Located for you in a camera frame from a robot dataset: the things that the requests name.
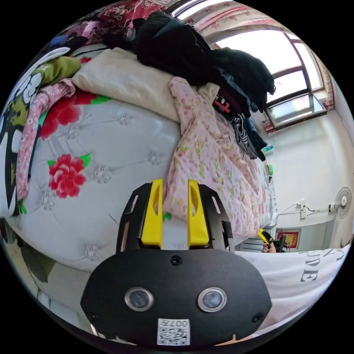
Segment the hand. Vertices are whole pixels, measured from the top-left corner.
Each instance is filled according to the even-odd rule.
[[[270,243],[269,245],[267,245],[266,243],[263,243],[262,252],[263,253],[277,253],[273,242]]]

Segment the window frame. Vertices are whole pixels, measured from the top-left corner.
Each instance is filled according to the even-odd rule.
[[[174,18],[177,18],[179,15],[181,15],[185,11],[189,10],[193,6],[196,6],[196,5],[198,5],[200,3],[203,3],[205,1],[206,0],[195,0],[195,1],[181,0],[181,1],[178,1],[177,3],[175,3],[174,5],[172,5],[170,8],[168,8],[166,10],[166,13],[168,13],[171,16],[173,16]],[[215,42],[213,41],[213,43],[209,43],[209,45],[212,46],[214,49],[221,49],[220,46],[217,44],[217,42],[221,41],[224,38],[232,37],[232,36],[235,36],[235,35],[238,35],[238,34],[241,34],[241,33],[245,33],[245,32],[259,31],[259,30],[262,30],[262,29],[263,29],[263,27],[259,27],[259,26],[255,25],[253,27],[250,26],[250,28],[238,28],[238,29],[235,28],[235,29],[225,30],[225,31],[222,31],[222,32],[219,33],[219,35],[223,34],[223,38],[220,38],[220,39],[218,39]],[[316,117],[319,117],[319,116],[324,115],[324,114],[327,114],[326,108],[323,106],[323,104],[320,102],[320,100],[318,100],[315,97],[316,93],[321,92],[321,91],[323,91],[325,89],[325,85],[324,85],[324,79],[323,79],[322,72],[319,69],[319,64],[317,63],[317,60],[316,60],[315,56],[313,55],[312,51],[310,50],[310,48],[308,48],[308,46],[301,39],[299,39],[295,34],[292,34],[291,32],[290,32],[290,34],[294,35],[296,38],[290,38],[289,35],[288,35],[289,34],[288,32],[285,32],[282,29],[274,27],[274,26],[268,26],[267,28],[265,28],[265,30],[273,30],[273,31],[276,30],[276,31],[282,32],[285,35],[285,37],[287,38],[287,40],[289,41],[289,43],[291,44],[291,46],[293,47],[293,49],[294,49],[294,51],[295,51],[296,55],[298,56],[298,58],[300,60],[300,63],[301,63],[298,66],[290,67],[290,68],[287,68],[287,69],[284,69],[282,71],[274,73],[273,74],[273,78],[276,80],[277,78],[282,77],[284,75],[288,75],[288,74],[291,74],[291,73],[302,71],[304,79],[305,79],[305,83],[306,83],[306,89],[293,92],[293,93],[291,93],[289,95],[282,96],[282,97],[280,97],[280,98],[278,98],[278,99],[276,99],[274,101],[270,101],[270,102],[268,102],[266,104],[264,112],[266,113],[266,116],[268,117],[268,119],[272,123],[272,125],[274,127],[274,130],[277,131],[277,130],[286,128],[288,126],[291,126],[291,125],[294,125],[294,124],[297,124],[297,123],[300,123],[300,122],[303,122],[303,121],[306,121],[306,120],[309,120],[309,119],[312,119],[312,118],[316,118]],[[316,71],[317,71],[317,74],[318,74],[318,77],[319,77],[319,80],[320,80],[321,87],[316,88],[314,90],[312,89],[311,81],[310,81],[310,78],[309,78],[309,74],[308,74],[307,68],[305,66],[305,63],[304,63],[304,60],[303,60],[302,56],[300,55],[298,49],[296,48],[296,45],[295,45],[296,43],[303,44],[305,46],[305,49],[308,51],[308,53],[310,55],[310,58],[312,59],[314,65],[315,65],[315,68],[316,68]],[[318,100],[318,102],[323,107],[323,110],[319,111],[319,112],[316,112],[316,113],[309,114],[309,115],[307,115],[307,116],[305,116],[303,118],[295,119],[295,120],[293,120],[291,122],[284,123],[284,124],[282,124],[281,122],[280,123],[274,122],[273,118],[271,117],[271,115],[268,112],[268,110],[270,108],[275,107],[277,105],[280,105],[282,103],[285,103],[287,101],[291,101],[291,100],[293,100],[295,98],[298,98],[298,97],[301,97],[301,96],[306,96],[306,95],[309,96],[310,107],[312,106],[312,108],[313,108],[313,106],[314,106],[313,100]]]
[[[238,34],[241,34],[241,33],[245,33],[245,32],[253,32],[253,31],[260,31],[262,30],[262,27],[258,27],[258,26],[255,26],[255,27],[252,27],[252,28],[249,28],[249,29],[246,29],[246,28],[240,28],[240,29],[231,29],[231,30],[227,30],[227,31],[224,31],[224,34],[228,34],[226,36],[223,36],[224,38],[228,38],[228,37],[232,37],[232,36],[235,36],[235,35],[238,35]],[[290,67],[290,68],[287,68],[287,69],[284,69],[284,70],[281,70],[279,72],[276,72],[274,73],[272,76],[274,79],[277,79],[279,77],[282,77],[284,75],[288,75],[288,74],[291,74],[291,73],[295,73],[297,71],[302,71],[303,72],[303,76],[304,76],[304,79],[305,79],[305,83],[306,83],[306,89],[304,90],[300,90],[300,91],[296,91],[296,92],[293,92],[289,95],[286,95],[286,96],[282,96],[274,101],[270,101],[266,104],[266,107],[265,107],[265,110],[264,112],[266,113],[267,115],[267,118],[269,119],[269,121],[272,123],[273,125],[273,128],[275,131],[278,131],[280,129],[283,129],[283,128],[287,128],[291,125],[295,125],[297,123],[300,123],[300,122],[304,122],[304,121],[307,121],[309,119],[312,119],[312,118],[316,118],[316,117],[319,117],[321,115],[325,115],[327,114],[327,110],[326,108],[323,106],[323,104],[320,102],[320,100],[318,100],[318,102],[321,104],[321,106],[323,107],[323,110],[319,111],[319,112],[316,112],[316,113],[312,113],[312,114],[309,114],[303,118],[298,118],[298,119],[295,119],[293,121],[290,121],[288,123],[276,123],[271,114],[269,114],[269,109],[270,108],[273,108],[277,105],[280,105],[282,103],[285,103],[287,101],[291,101],[295,98],[298,98],[298,97],[301,97],[301,96],[306,96],[308,95],[309,96],[309,99],[310,99],[310,107],[313,108],[314,106],[314,103],[313,103],[313,100],[316,100],[316,96],[315,94],[318,93],[318,92],[321,92],[325,89],[325,86],[324,86],[324,80],[323,80],[323,76],[322,76],[322,73],[321,71],[319,70],[319,65],[317,63],[317,60],[316,58],[314,57],[313,53],[311,52],[310,48],[308,48],[308,46],[299,38],[295,39],[295,38],[290,38],[288,36],[288,33],[287,32],[284,32],[283,30],[277,28],[277,27],[269,27],[269,28],[266,28],[265,30],[272,30],[272,31],[279,31],[279,32],[282,32],[285,37],[287,38],[287,40],[290,42],[291,46],[293,47],[296,55],[298,56],[299,60],[300,60],[300,65],[298,66],[294,66],[294,67]],[[309,78],[309,75],[308,75],[308,72],[307,72],[307,68],[305,66],[305,63],[303,61],[303,58],[302,56],[300,55],[298,49],[296,48],[295,44],[296,43],[301,43],[301,44],[304,44],[305,45],[305,48],[306,50],[309,52],[310,54],[310,58],[312,59],[313,63],[315,64],[315,67],[316,67],[316,71],[317,71],[317,74],[318,74],[318,77],[319,77],[319,80],[320,80],[320,83],[321,83],[321,87],[313,90],[311,88],[311,82],[310,82],[310,78]],[[217,44],[217,43],[213,43],[212,46],[215,48],[215,49],[221,49],[221,47]]]

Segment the floor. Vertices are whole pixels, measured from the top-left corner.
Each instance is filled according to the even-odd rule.
[[[29,292],[53,313],[86,332],[93,333],[80,306],[80,299],[89,273],[55,264],[48,283],[40,282],[27,268],[17,243],[4,246],[13,267]]]

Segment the qr code label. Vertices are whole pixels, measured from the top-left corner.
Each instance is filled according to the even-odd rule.
[[[188,346],[191,331],[189,320],[159,318],[157,323],[157,344],[161,346]]]

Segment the bed sheet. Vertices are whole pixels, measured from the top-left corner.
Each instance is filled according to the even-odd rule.
[[[274,219],[278,215],[278,208],[273,179],[271,178],[271,180],[269,180],[266,165],[260,159],[252,160],[250,164],[253,165],[253,171],[259,185],[258,200],[260,227],[264,228],[267,225],[276,225],[277,220]]]
[[[55,261],[92,271],[115,253],[134,189],[167,177],[179,125],[137,106],[77,90],[48,112],[32,163],[27,213],[8,218]]]

